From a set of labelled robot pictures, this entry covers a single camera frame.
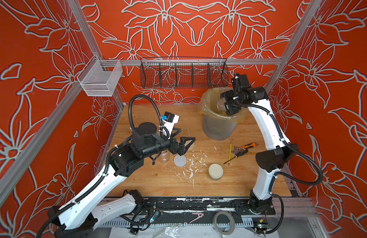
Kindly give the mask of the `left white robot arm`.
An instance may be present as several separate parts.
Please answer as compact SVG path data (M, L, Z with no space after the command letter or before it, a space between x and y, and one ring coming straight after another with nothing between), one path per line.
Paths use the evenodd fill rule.
M117 185L144 165L150 158L156 161L163 151L180 156L186 154L195 142L194 137L175 136L180 133L163 131L159 133L153 123L142 123L132 128L132 135L123 144L112 148L106 163L96 177L67 204L54 206L48 211L48 220L40 228L40 238L50 224L57 226L54 236L57 238L87 238L104 223L134 210L144 203L144 198L136 189L112 202L101 205L103 198Z

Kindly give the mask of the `glass jar patterned lid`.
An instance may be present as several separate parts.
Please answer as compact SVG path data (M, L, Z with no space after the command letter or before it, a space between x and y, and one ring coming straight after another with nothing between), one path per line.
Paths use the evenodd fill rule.
M161 162L161 163L166 163L166 162L168 162L168 161L169 161L170 157L171 157L171 154L170 154L169 150L165 150L165 151L163 151L163 152L160 154L160 156L158 157L158 159L157 159L157 160L158 160L159 162Z

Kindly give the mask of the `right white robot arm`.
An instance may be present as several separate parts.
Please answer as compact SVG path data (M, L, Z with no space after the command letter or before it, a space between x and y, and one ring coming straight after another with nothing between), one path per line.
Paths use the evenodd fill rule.
M233 116L242 108L248 108L263 135L266 150L256 154L259 166L257 181L249 197L249 210L260 214L272 205L272 188L284 164L294 156L273 113L268 94L263 87L252 87L247 75L235 74L233 89L221 93L226 114Z

